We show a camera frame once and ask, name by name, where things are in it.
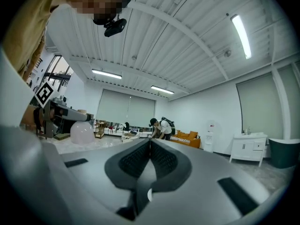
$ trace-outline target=small wooden rack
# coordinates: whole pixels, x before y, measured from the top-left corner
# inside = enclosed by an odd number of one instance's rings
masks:
[[[105,126],[106,126],[106,121],[98,121],[96,123],[95,138],[102,138],[104,136]]]

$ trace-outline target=headset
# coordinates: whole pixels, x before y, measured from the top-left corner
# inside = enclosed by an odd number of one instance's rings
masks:
[[[120,19],[119,13],[127,7],[128,3],[131,0],[122,0],[122,2],[117,3],[115,13],[106,13],[106,14],[94,14],[93,22],[96,25],[104,26],[106,28],[104,36],[105,37],[111,37],[115,34],[121,33],[126,24],[126,19]]]

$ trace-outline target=person wearing black cap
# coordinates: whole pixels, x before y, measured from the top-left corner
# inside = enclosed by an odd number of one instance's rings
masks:
[[[158,130],[161,131],[159,139],[170,140],[172,128],[170,124],[166,120],[157,120],[156,118],[152,118],[150,120],[151,126],[154,126],[154,133],[150,138],[153,138]]]
[[[39,59],[45,44],[45,28],[54,10],[59,5],[68,4],[78,13],[91,14],[97,25],[111,22],[131,0],[26,0],[14,16],[4,36],[2,47],[9,62],[23,78],[27,61]],[[34,106],[29,106],[22,123],[34,124]]]

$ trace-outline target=tube light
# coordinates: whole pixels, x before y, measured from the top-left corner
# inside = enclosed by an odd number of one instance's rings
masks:
[[[155,90],[158,90],[158,91],[161,91],[161,92],[166,92],[166,93],[169,93],[169,94],[174,94],[174,92],[172,92],[172,91],[169,91],[169,90],[166,90],[166,89],[162,89],[162,88],[159,88],[159,87],[156,87],[156,86],[152,86],[151,88],[155,89]]]
[[[116,74],[113,74],[113,73],[102,72],[102,71],[95,70],[95,69],[92,69],[92,72],[96,73],[96,74],[108,76],[108,77],[114,77],[114,78],[122,79],[122,76],[116,75]]]
[[[246,33],[245,27],[243,25],[243,22],[242,22],[240,16],[234,15],[233,17],[231,17],[231,21],[233,22],[236,30],[238,31],[240,40],[242,41],[246,59],[251,58],[252,54],[251,54],[249,40],[248,40],[247,33]]]

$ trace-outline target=vanity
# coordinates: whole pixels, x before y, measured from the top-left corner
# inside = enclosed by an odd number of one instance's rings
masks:
[[[257,161],[259,167],[263,161],[267,135],[264,133],[252,133],[250,135],[235,135],[229,162],[232,159]]]

